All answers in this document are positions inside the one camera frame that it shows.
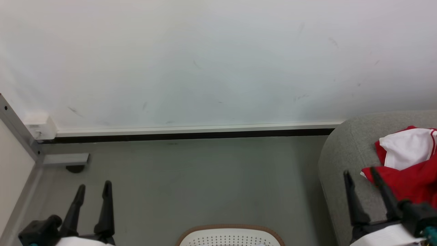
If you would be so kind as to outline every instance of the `wall outlet box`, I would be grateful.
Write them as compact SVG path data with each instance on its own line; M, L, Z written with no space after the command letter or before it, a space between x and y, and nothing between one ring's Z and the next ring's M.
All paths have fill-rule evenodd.
M45 113L28 115L23 123L36 140L54 139L58 132L53 120Z

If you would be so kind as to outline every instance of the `white panel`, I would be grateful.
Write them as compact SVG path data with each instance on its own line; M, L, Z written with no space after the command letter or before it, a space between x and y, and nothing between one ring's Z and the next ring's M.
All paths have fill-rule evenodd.
M0 235L35 165L22 145L0 120Z
M1 0L0 91L61 132L437 109L437 1Z
M45 155L43 165L87 165L89 153Z

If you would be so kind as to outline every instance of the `metal frame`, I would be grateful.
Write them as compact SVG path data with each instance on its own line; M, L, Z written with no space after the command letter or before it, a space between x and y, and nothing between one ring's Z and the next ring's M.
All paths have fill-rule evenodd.
M33 138L2 94L0 94L0 120L3 121L6 127L35 161L35 165L15 204L15 208L9 217L3 234L0 235L0 245L11 246L14 239L17 238L20 226L30 206L33 194L35 193L36 186L42 176L44 153L41 146L38 145L38 142Z
M1 93L0 106L0 119L36 162L42 155L41 147Z

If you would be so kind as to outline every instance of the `baseboard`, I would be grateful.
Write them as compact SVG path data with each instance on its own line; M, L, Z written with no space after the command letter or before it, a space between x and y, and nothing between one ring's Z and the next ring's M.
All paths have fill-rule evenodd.
M121 129L77 129L59 130L56 137L95 137L120 135L147 135L147 134L190 134L190 133L218 133L241 131L268 131L268 130L299 130L299 129L332 129L342 121L284 123L284 124L251 124L209 127L158 127L158 128L121 128Z
M265 124L223 127L167 127L154 129L118 129L61 132L42 144L94 143L114 141L150 141L233 137L284 137L329 135L341 122L313 124Z
M37 162L33 167L26 184L15 204L14 210L9 217L6 227L0 237L0 245L2 246L12 246L14 240L18 240L18 233L23 228L22 223L26 212L28 211L30 202L35 193L36 187L41 179L43 168Z

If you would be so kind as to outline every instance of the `scuff mark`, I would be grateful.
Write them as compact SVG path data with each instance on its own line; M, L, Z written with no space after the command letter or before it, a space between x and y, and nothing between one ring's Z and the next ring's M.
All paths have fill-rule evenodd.
M198 69L202 69L201 67L199 67L199 65L197 65L196 61L193 60L193 64L198 68Z
M337 49L339 48L337 41L335 41L333 38L329 37L328 40L337 47Z
M71 108L71 107L67 107L71 112L75 113L77 116L84 118L83 115L79 114L79 112L77 111L77 109L75 108Z
M303 95L300 95L300 96L294 97L294 98L293 98L293 102L295 102L295 101L299 101L301 98L305 98L305 97L309 97L309 95L308 95L308 94L303 94Z
M298 32L298 36L300 36L300 34L302 33L303 29L305 28L305 22L302 22L299 26L299 32Z

